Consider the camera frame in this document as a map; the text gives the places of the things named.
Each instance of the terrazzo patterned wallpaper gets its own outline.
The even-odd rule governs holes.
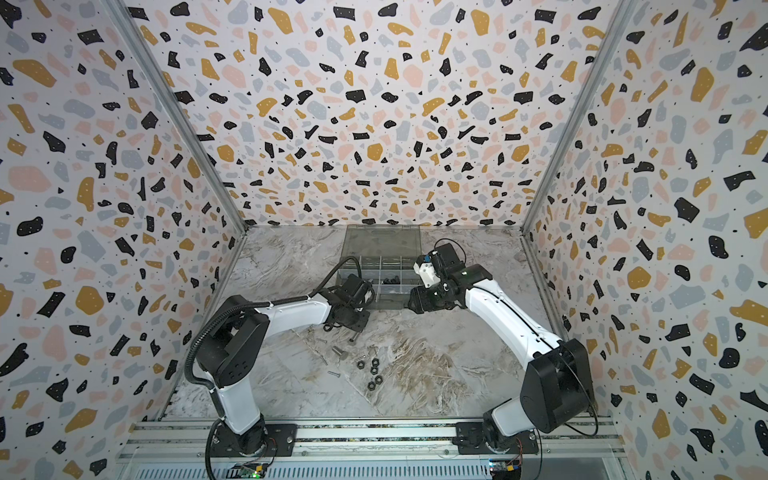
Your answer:
[[[237,239],[101,4],[0,16],[0,478],[113,478]]]
[[[638,478],[768,478],[766,22],[638,2],[531,232]]]
[[[615,2],[156,2],[132,15],[249,224],[513,225]]]

